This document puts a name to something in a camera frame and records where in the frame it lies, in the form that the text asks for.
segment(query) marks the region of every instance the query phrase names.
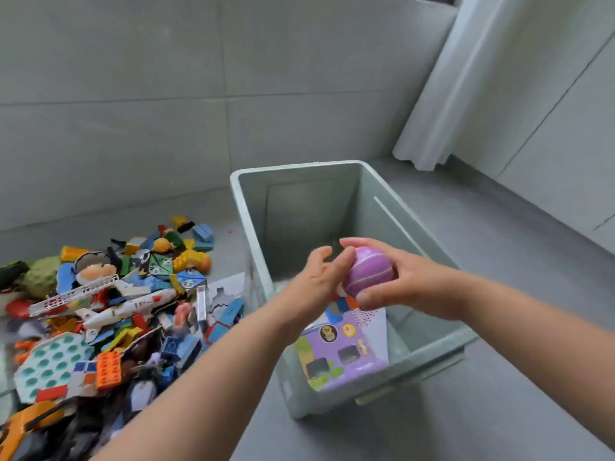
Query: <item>person's left hand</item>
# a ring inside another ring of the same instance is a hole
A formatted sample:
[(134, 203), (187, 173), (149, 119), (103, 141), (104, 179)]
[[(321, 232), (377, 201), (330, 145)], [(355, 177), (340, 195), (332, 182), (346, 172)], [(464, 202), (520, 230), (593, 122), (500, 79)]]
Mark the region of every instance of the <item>person's left hand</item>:
[(325, 263), (331, 246), (312, 251), (305, 268), (271, 301), (276, 313), (284, 317), (290, 340), (294, 342), (303, 329), (325, 311), (333, 300), (335, 289), (346, 278), (357, 255), (354, 247), (347, 247), (335, 260)]

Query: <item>round sticker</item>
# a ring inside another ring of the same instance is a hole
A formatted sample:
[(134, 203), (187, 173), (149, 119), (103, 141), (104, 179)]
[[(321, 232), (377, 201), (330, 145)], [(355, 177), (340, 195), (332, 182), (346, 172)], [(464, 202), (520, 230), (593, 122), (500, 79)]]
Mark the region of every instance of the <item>round sticker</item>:
[(333, 343), (338, 338), (338, 331), (332, 325), (320, 327), (320, 337), (327, 343)]
[(355, 333), (357, 333), (357, 328), (351, 323), (345, 323), (344, 326), (342, 326), (342, 332), (344, 332), (344, 335), (352, 338)]

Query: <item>purple toy panel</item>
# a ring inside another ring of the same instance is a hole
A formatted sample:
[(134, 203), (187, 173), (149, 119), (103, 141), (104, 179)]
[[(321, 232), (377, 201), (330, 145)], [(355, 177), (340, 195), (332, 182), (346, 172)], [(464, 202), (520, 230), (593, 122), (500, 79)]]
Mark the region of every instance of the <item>purple toy panel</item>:
[(307, 382), (317, 391), (339, 387), (387, 366), (374, 355), (351, 311), (341, 322), (322, 325), (300, 337), (295, 348)]

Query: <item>yellow ball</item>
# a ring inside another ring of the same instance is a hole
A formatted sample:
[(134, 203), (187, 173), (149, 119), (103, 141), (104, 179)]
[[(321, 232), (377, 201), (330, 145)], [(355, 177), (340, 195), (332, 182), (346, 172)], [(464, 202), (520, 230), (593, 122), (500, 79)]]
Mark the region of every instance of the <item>yellow ball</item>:
[(165, 238), (158, 238), (154, 241), (154, 247), (152, 250), (158, 254), (162, 254), (168, 252), (172, 249), (171, 243), (168, 242)]

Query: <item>finger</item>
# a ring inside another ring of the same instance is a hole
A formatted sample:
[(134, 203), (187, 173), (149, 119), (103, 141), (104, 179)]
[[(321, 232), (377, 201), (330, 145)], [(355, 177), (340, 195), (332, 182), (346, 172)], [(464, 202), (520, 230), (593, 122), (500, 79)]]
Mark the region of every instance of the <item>finger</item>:
[(406, 303), (410, 293), (407, 282), (394, 279), (387, 283), (365, 288), (357, 294), (356, 299), (362, 310), (374, 310), (386, 305)]
[(354, 247), (347, 247), (342, 251), (342, 254), (338, 255), (333, 262), (329, 263), (327, 269), (322, 273), (322, 277), (330, 285), (339, 285), (342, 280), (348, 276), (348, 272), (356, 257), (357, 251)]
[(392, 262), (400, 260), (400, 254), (403, 253), (403, 251), (389, 246), (387, 243), (372, 238), (342, 238), (340, 244), (343, 247), (373, 247), (383, 252)]
[(326, 259), (333, 252), (331, 246), (323, 246), (314, 249), (309, 257), (303, 271), (310, 273), (311, 275), (319, 275), (322, 271), (322, 261)]

